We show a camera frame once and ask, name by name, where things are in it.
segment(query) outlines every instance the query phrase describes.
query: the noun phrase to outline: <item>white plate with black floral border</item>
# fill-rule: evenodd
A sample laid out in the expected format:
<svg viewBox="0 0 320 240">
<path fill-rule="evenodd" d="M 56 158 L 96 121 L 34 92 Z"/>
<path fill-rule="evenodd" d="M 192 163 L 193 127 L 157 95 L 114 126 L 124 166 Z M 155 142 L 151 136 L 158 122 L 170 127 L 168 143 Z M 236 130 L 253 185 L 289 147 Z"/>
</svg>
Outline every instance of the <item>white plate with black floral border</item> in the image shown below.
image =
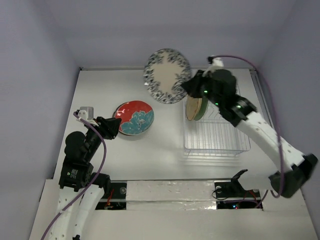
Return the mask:
<svg viewBox="0 0 320 240">
<path fill-rule="evenodd" d="M 181 101 L 187 95 L 181 84 L 191 77 L 189 61 L 179 51 L 171 48 L 153 53 L 143 70 L 144 85 L 149 94 L 162 104 Z"/>
</svg>

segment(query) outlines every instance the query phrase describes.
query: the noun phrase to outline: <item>green plate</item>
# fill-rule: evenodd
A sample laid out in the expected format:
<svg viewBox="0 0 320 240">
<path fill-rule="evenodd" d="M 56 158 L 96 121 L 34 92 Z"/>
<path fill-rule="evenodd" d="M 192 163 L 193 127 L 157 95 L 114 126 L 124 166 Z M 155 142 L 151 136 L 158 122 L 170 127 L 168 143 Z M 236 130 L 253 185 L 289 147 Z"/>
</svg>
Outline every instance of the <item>green plate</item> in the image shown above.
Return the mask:
<svg viewBox="0 0 320 240">
<path fill-rule="evenodd" d="M 208 107 L 208 98 L 202 98 L 202 103 L 198 114 L 194 117 L 193 120 L 200 120 L 206 113 Z"/>
</svg>

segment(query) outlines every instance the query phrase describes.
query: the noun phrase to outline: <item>white wall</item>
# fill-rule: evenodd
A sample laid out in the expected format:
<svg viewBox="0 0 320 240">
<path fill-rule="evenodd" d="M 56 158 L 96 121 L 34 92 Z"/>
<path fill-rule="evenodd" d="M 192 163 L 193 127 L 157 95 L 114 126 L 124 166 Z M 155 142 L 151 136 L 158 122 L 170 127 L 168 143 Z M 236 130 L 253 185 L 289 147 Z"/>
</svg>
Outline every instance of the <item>white wall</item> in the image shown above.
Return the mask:
<svg viewBox="0 0 320 240">
<path fill-rule="evenodd" d="M 193 66 L 212 54 L 259 63 L 295 1 L 46 0 L 81 67 L 141 67 L 168 47 Z"/>
<path fill-rule="evenodd" d="M 0 238 L 26 240 L 58 158 L 79 68 L 43 1 L 0 5 Z"/>
<path fill-rule="evenodd" d="M 298 0 L 261 64 L 283 136 L 320 158 L 320 1 Z M 302 191 L 320 236 L 320 165 Z"/>
</svg>

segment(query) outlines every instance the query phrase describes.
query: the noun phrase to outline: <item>dish rack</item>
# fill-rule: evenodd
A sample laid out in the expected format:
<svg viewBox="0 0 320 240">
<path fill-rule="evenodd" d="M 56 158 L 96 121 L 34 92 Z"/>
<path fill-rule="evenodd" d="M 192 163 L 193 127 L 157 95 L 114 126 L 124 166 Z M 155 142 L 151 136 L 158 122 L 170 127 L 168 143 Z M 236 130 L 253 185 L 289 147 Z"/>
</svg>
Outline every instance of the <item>dish rack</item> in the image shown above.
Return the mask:
<svg viewBox="0 0 320 240">
<path fill-rule="evenodd" d="M 195 157 L 235 157 L 249 151 L 249 137 L 224 120 L 219 109 L 208 103 L 204 116 L 189 121 L 187 98 L 183 99 L 184 155 Z"/>
</svg>

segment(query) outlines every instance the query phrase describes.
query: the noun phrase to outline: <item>red and blue floral plate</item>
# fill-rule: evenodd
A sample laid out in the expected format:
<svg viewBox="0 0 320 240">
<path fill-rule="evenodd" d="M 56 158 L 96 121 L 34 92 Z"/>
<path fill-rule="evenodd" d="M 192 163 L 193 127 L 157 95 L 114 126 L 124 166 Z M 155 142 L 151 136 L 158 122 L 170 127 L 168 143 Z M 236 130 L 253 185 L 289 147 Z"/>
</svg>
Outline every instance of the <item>red and blue floral plate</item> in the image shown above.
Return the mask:
<svg viewBox="0 0 320 240">
<path fill-rule="evenodd" d="M 150 128 L 155 119 L 155 114 L 149 104 L 135 100 L 121 104 L 113 113 L 113 117 L 121 118 L 120 133 L 135 136 Z"/>
</svg>

